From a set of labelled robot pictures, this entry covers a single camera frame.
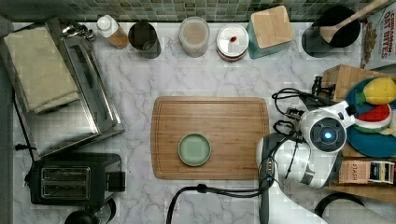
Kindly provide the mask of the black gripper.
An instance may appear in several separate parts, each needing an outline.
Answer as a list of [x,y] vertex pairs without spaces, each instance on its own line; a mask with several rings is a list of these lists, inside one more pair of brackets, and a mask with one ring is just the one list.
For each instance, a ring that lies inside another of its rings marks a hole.
[[334,84],[329,87],[323,87],[322,77],[315,76],[311,92],[301,95],[300,99],[303,101],[308,110],[314,110],[320,107],[334,105],[334,101],[332,100],[334,92]]

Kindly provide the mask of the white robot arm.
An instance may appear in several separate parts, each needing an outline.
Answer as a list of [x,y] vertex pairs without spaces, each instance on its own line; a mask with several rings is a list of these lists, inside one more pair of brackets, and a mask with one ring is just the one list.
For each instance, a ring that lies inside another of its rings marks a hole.
[[298,121],[290,133],[276,131],[262,138],[256,149],[259,171],[260,224],[327,224],[319,215],[292,201],[281,189],[281,179],[320,189],[335,179],[341,167],[341,150],[347,128],[355,123],[356,109],[332,100],[334,86],[323,88],[316,77],[310,93],[296,91],[305,112],[288,109]]

